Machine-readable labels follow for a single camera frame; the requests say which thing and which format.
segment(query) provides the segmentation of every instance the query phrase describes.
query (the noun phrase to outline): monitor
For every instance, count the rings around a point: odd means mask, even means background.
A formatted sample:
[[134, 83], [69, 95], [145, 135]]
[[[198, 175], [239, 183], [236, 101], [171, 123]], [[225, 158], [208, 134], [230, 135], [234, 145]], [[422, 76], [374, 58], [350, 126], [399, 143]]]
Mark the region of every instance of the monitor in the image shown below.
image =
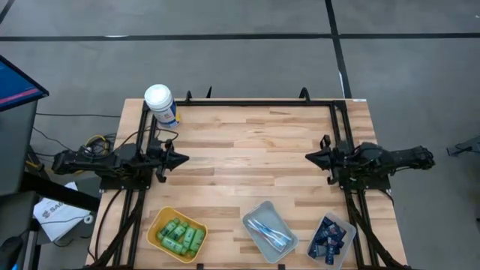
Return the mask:
[[48, 95], [45, 88], [0, 55], [0, 112]]

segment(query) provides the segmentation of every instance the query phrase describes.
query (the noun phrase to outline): wooden table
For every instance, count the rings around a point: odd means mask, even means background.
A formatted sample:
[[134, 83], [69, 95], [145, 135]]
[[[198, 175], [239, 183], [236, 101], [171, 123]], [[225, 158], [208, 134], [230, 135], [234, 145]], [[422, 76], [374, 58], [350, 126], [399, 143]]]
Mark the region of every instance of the wooden table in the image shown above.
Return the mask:
[[[376, 142], [367, 103], [347, 100], [346, 104], [355, 144]], [[125, 101], [116, 145], [137, 131], [142, 105], [142, 99]], [[178, 110], [181, 124], [175, 129], [180, 134], [174, 142], [175, 151], [190, 156], [190, 160], [168, 173], [166, 183], [152, 180], [145, 197], [134, 268], [195, 269], [197, 263], [204, 263], [206, 269], [276, 269], [277, 264], [265, 261], [241, 222], [253, 207], [270, 200], [299, 239], [298, 247], [279, 263], [287, 269], [318, 269], [306, 253], [320, 218], [333, 212], [348, 221], [344, 192], [337, 185], [327, 185], [328, 172], [305, 159], [306, 153], [319, 150], [324, 134], [333, 138], [329, 109], [180, 106]], [[103, 194], [98, 217], [104, 214], [114, 193], [110, 190]], [[373, 231], [397, 261], [407, 263], [392, 202], [375, 190], [369, 190], [366, 196]], [[122, 191], [106, 216], [100, 254], [118, 232], [124, 198]], [[208, 226], [205, 246], [191, 264], [177, 261], [146, 240], [150, 224], [164, 206], [172, 206]], [[362, 232], [360, 236], [365, 263], [370, 264], [365, 236]], [[131, 232], [125, 239], [121, 264], [127, 262]], [[343, 269], [356, 269], [353, 247]]]

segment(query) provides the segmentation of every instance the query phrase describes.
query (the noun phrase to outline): black floor stripe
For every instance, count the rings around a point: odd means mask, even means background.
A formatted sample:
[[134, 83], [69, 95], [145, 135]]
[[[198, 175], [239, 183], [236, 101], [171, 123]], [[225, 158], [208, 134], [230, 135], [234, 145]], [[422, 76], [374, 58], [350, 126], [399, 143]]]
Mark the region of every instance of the black floor stripe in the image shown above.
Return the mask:
[[332, 38], [331, 34], [153, 34], [113, 36], [0, 37], [0, 41], [230, 41], [230, 40], [312, 40]]
[[344, 54], [340, 39], [338, 38], [337, 21], [335, 20], [335, 13], [333, 11], [332, 0], [325, 0], [327, 7], [328, 22], [330, 23], [331, 39], [333, 40], [333, 47], [335, 50], [335, 57], [337, 59], [338, 72], [340, 73], [340, 82], [343, 89], [344, 98], [352, 98], [352, 91], [350, 90], [350, 83], [348, 81], [347, 68], [345, 67]]
[[340, 39], [480, 38], [480, 33], [340, 34]]
[[0, 24], [2, 24], [3, 20], [5, 19], [5, 16], [7, 16], [8, 11], [14, 4], [15, 0], [8, 0], [7, 4], [4, 6], [3, 10], [0, 13]]

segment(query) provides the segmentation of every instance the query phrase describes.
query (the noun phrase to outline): white paper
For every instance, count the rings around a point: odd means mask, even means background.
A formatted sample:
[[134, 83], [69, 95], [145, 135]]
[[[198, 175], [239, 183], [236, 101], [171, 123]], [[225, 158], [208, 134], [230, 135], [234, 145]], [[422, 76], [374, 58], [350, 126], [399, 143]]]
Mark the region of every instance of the white paper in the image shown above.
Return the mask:
[[[75, 182], [70, 182], [65, 185], [66, 188], [71, 188], [77, 191]], [[34, 207], [33, 215], [37, 218], [38, 223], [41, 224], [43, 230], [50, 238], [50, 241], [57, 241], [70, 231], [75, 225], [83, 221], [83, 217], [89, 215], [88, 210], [66, 205], [63, 202], [57, 202], [52, 199], [44, 198]], [[52, 221], [68, 221], [62, 223], [48, 223]]]

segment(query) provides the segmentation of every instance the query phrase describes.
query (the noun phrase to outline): blue screen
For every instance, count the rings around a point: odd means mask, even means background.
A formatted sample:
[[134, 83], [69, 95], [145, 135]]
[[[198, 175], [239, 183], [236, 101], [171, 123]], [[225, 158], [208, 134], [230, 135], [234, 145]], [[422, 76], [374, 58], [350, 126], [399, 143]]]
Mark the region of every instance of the blue screen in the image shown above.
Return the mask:
[[0, 108], [43, 94], [15, 70], [0, 62]]

